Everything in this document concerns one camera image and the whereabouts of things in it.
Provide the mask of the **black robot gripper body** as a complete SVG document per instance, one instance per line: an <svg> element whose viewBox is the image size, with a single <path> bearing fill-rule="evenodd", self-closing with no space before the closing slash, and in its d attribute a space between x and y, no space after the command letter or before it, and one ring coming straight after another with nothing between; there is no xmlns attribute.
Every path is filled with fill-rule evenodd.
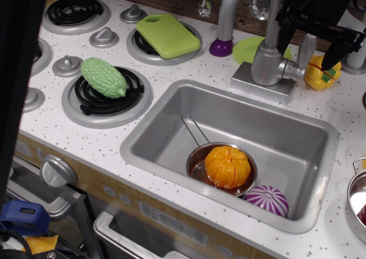
<svg viewBox="0 0 366 259"><path fill-rule="evenodd" d="M365 27L347 13L351 0L282 0L277 13L279 26L291 21L295 30L325 39L330 43L347 41L348 53L358 51L365 38Z"/></svg>

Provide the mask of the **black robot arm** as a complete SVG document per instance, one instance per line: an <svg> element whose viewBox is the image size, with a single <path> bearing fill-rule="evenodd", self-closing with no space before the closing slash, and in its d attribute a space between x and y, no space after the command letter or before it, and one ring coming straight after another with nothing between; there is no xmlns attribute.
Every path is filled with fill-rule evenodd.
<svg viewBox="0 0 366 259"><path fill-rule="evenodd" d="M285 51L295 30L301 30L331 43L321 68L328 70L342 58L357 52L365 39L365 23L349 11L357 0L282 0L277 13L279 40L277 50Z"/></svg>

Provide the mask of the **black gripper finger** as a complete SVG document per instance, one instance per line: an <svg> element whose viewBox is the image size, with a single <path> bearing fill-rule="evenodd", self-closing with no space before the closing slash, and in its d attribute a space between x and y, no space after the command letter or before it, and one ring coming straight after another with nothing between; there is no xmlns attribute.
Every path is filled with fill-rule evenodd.
<svg viewBox="0 0 366 259"><path fill-rule="evenodd" d="M295 33L295 27L291 21L284 21L280 27L277 50L280 54L284 55L293 35Z"/></svg>
<svg viewBox="0 0 366 259"><path fill-rule="evenodd" d="M330 70L348 54L347 41L332 42L321 63L322 70Z"/></svg>

